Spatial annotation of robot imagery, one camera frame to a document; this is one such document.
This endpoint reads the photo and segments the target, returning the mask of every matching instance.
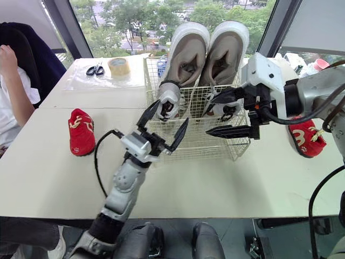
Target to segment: black cable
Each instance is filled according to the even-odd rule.
[[[343,64],[345,64],[345,60],[340,60],[340,61],[337,61],[337,62],[327,66],[325,69],[330,69],[331,67],[336,67],[336,66],[340,66]]]
[[[340,102],[337,104],[337,106],[333,109],[333,111],[326,117],[326,119],[323,121],[322,129],[326,132],[332,132],[329,128],[330,121],[343,109],[343,106],[345,105],[345,96],[343,99],[340,100]]]
[[[313,219],[313,206],[314,206],[314,201],[315,198],[317,196],[317,194],[319,193],[320,189],[322,188],[322,186],[325,185],[325,183],[331,179],[334,175],[336,175],[337,173],[343,171],[345,169],[345,165],[341,166],[339,168],[337,168],[336,170],[334,170],[333,172],[331,172],[329,175],[327,175],[320,183],[319,185],[316,187],[315,191],[313,192],[313,195],[309,201],[309,208],[308,208],[308,215],[309,215],[309,228],[310,228],[310,242],[312,245],[312,254],[313,254],[313,259],[319,259],[318,256],[318,249],[316,247],[316,238],[315,238],[315,228],[314,228],[314,219]]]
[[[300,124],[306,121],[309,121],[313,118],[315,118],[320,112],[322,112],[343,90],[345,90],[345,84],[342,84],[339,86],[336,90],[334,90],[329,97],[315,110],[313,110],[310,114],[307,116],[301,117],[296,120],[284,120],[284,119],[279,119],[278,117],[274,116],[271,113],[271,109],[269,108],[268,105],[263,105],[260,107],[262,110],[262,113],[267,116],[269,119],[271,119],[273,122],[276,122],[278,124],[283,124],[283,125],[295,125],[295,124]]]
[[[119,131],[112,129],[111,131],[108,131],[106,134],[104,134],[102,136],[102,138],[100,138],[100,140],[97,142],[95,152],[94,152],[94,164],[95,164],[96,175],[97,175],[98,183],[102,189],[102,192],[104,193],[105,198],[108,196],[108,194],[107,194],[106,190],[104,189],[104,186],[103,186],[103,183],[101,180],[101,176],[100,176],[99,171],[98,171],[97,151],[98,151],[98,148],[99,148],[99,145],[101,144],[101,142],[110,134],[114,134],[114,135],[118,136]]]

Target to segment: red shoe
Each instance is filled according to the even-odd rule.
[[[93,120],[81,109],[75,109],[68,120],[70,128],[70,149],[73,155],[89,155],[95,148]]]
[[[289,132],[296,145],[297,151],[305,158],[313,158],[321,153],[326,142],[321,136],[323,130],[315,128],[312,120],[301,124],[289,125]]]

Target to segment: scissors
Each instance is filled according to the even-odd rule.
[[[104,74],[104,68],[102,67],[102,62],[98,63],[95,66],[90,67],[86,71],[87,76],[93,76],[94,74],[96,74],[96,76],[101,76]]]

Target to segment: white table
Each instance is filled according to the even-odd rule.
[[[83,58],[77,59],[67,72],[62,76],[51,93],[42,102],[40,108],[146,108],[145,88],[144,88],[144,69],[143,58],[147,54],[126,57],[131,66],[131,77],[136,78],[137,87],[99,87],[99,90],[88,90],[89,86],[84,86],[81,81],[73,78],[76,70],[80,69],[79,75],[84,76],[86,70],[102,62],[109,78],[110,69],[107,65],[110,58]],[[89,81],[97,80],[96,76],[87,78]],[[76,90],[70,89],[70,80]]]
[[[69,151],[67,120],[75,107],[81,107],[94,119],[97,139],[113,128],[129,133],[143,112],[138,107],[145,97],[126,106],[125,96],[106,90],[122,101],[121,107],[114,107],[112,97],[103,100],[107,96],[104,90],[66,93],[61,89],[63,82],[64,78],[0,159],[1,216],[92,219],[103,205],[93,156],[79,158]],[[75,95],[76,102],[70,95]],[[261,139],[253,140],[236,162],[218,159],[153,164],[131,217],[307,216],[316,185],[342,164],[332,136],[325,134],[325,139],[328,145],[324,151],[306,159],[291,147],[286,127],[271,123],[261,127]],[[100,174],[107,190],[123,154],[116,137],[108,137],[99,150]],[[339,212],[344,181],[345,175],[339,174],[325,185],[315,201],[315,215]]]

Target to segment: tape roll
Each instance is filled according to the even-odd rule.
[[[112,77],[126,76],[130,72],[126,58],[113,58],[109,60],[108,66],[112,73]]]

